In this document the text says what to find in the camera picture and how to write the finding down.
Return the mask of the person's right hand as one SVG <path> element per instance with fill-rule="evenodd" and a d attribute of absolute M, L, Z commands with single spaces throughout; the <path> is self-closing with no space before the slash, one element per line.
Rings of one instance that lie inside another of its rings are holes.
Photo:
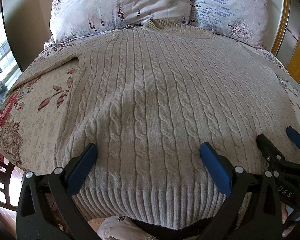
<path fill-rule="evenodd" d="M 287 206 L 283 202 L 281 202 L 281 212 L 282 212 L 282 224 L 284 225 L 282 238 L 286 238 L 291 233 L 291 231 L 295 228 L 296 223 L 292 224 L 292 221 L 296 220 L 296 215 L 298 215 L 299 212 L 291 209 L 290 207 L 287 210 Z"/>

